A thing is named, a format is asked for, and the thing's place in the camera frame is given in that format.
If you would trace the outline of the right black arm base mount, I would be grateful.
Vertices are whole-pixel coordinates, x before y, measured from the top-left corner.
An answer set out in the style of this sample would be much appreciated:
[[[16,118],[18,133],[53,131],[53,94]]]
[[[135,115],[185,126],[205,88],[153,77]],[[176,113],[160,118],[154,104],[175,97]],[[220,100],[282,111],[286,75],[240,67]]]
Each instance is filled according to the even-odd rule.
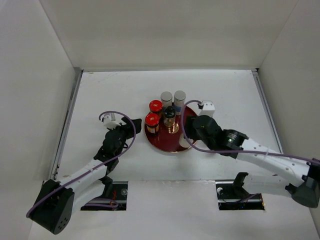
[[[215,182],[220,211],[265,210],[262,194],[250,194],[243,188],[244,180],[248,175],[247,172],[240,172],[233,180],[217,180]]]

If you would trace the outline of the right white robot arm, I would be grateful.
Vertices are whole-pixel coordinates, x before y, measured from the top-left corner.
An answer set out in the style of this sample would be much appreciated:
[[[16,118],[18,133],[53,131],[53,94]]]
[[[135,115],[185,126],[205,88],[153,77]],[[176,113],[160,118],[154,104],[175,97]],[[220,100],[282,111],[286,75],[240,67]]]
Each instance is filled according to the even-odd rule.
[[[222,129],[210,116],[188,116],[183,128],[187,141],[202,141],[208,154],[219,154],[259,166],[274,175],[254,176],[240,172],[232,192],[238,198],[259,192],[292,198],[307,208],[320,203],[320,161],[275,152],[234,129]]]

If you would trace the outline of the red lid sauce jar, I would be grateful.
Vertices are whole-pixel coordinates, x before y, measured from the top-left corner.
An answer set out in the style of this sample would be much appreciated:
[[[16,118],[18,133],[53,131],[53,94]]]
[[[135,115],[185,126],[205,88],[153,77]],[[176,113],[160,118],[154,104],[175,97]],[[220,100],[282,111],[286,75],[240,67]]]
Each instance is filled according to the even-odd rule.
[[[161,117],[163,112],[163,103],[160,100],[152,100],[149,103],[149,111],[150,113],[157,114],[159,117]]]
[[[149,113],[145,117],[146,132],[150,136],[156,136],[159,133],[160,117],[156,113]]]

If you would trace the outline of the round red lacquer tray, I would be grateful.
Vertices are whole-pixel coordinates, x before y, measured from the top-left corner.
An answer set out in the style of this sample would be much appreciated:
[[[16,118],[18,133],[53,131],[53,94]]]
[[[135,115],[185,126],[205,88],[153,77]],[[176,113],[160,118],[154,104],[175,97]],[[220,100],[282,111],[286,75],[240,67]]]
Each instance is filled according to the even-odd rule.
[[[166,127],[164,125],[164,118],[160,118],[159,133],[154,136],[147,134],[144,118],[144,132],[148,142],[163,152],[178,153],[191,148],[190,144],[183,137],[181,115],[175,117],[175,123],[171,127]]]

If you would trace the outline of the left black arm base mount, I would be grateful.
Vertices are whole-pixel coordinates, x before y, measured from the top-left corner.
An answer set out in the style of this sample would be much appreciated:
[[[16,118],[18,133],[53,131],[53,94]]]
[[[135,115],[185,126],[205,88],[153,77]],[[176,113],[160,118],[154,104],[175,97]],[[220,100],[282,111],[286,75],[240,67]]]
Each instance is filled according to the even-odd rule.
[[[128,181],[105,180],[102,194],[81,207],[81,211],[126,211],[128,198]]]

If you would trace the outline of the silver lid bead jar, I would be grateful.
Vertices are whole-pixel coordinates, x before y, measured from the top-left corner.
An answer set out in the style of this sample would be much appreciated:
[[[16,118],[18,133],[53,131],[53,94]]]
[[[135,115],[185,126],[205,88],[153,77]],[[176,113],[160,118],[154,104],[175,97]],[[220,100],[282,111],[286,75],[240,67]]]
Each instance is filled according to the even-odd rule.
[[[164,91],[160,95],[160,100],[162,102],[162,107],[165,109],[169,106],[172,106],[173,103],[173,95],[169,91]]]
[[[178,90],[174,93],[173,107],[177,116],[181,115],[182,108],[185,105],[186,93]]]

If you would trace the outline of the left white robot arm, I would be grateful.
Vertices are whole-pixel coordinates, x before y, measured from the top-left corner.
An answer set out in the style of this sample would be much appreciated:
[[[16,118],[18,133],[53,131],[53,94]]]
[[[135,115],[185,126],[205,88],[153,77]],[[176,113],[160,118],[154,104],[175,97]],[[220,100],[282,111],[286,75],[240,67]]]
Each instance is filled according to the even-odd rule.
[[[65,229],[72,214],[96,197],[108,199],[112,195],[114,170],[122,156],[142,129],[142,119],[124,116],[122,123],[108,123],[102,146],[87,165],[60,180],[46,181],[26,217],[54,235]]]

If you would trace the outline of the black cap pepper grinder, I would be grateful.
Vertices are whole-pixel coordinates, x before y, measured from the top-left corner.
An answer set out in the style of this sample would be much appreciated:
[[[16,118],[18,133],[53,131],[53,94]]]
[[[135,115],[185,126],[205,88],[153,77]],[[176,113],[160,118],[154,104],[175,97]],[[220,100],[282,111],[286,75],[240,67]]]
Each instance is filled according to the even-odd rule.
[[[163,112],[163,123],[166,127],[172,127],[175,124],[176,110],[171,105],[165,108]]]

